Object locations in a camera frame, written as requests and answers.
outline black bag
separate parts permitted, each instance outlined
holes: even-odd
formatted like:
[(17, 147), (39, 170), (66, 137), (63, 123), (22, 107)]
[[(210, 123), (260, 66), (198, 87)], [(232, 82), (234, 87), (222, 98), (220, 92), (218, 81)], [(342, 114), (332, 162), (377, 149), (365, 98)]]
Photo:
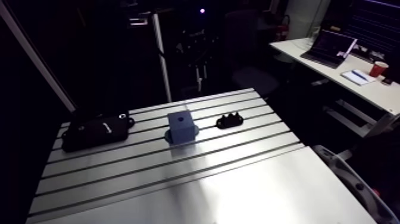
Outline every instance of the black bag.
[(128, 111), (118, 115), (100, 114), (94, 119), (76, 118), (62, 135), (62, 149), (73, 152), (128, 138), (128, 129), (135, 121)]

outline desk leg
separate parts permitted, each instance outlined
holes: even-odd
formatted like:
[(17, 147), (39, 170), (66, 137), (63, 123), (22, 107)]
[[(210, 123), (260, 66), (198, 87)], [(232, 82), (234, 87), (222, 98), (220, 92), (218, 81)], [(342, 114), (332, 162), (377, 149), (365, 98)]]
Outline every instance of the desk leg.
[(384, 132), (387, 128), (389, 128), (393, 122), (395, 122), (399, 118), (400, 114), (397, 116), (393, 116), (390, 113), (386, 113), (381, 119), (379, 119), (374, 126), (371, 127), (371, 130), (366, 134), (365, 138), (379, 135)]

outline red cup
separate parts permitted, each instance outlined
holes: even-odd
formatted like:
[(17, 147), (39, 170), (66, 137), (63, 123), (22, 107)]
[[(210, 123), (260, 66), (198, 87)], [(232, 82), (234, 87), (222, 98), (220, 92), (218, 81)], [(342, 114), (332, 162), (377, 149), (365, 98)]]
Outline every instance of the red cup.
[(389, 67), (388, 64), (382, 62), (382, 61), (376, 61), (374, 63), (374, 67), (372, 67), (370, 71), (370, 76), (372, 77), (378, 77), (380, 74), (382, 74), (387, 68)]

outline fire extinguisher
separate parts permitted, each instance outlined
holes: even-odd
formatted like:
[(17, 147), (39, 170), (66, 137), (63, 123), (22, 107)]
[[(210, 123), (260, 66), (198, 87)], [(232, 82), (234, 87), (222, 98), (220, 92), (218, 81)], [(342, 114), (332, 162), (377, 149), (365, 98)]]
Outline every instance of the fire extinguisher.
[(289, 25), (290, 25), (290, 16), (285, 15), (282, 19), (282, 22), (280, 25), (276, 27), (276, 35), (275, 35), (275, 41), (284, 41), (286, 40), (288, 34), (289, 34)]

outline laptop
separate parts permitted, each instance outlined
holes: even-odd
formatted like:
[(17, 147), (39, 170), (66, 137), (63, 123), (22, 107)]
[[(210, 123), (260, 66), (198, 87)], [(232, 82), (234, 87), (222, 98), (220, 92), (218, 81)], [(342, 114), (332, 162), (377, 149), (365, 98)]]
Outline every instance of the laptop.
[(336, 69), (345, 61), (356, 42), (355, 38), (321, 30), (311, 49), (300, 57)]

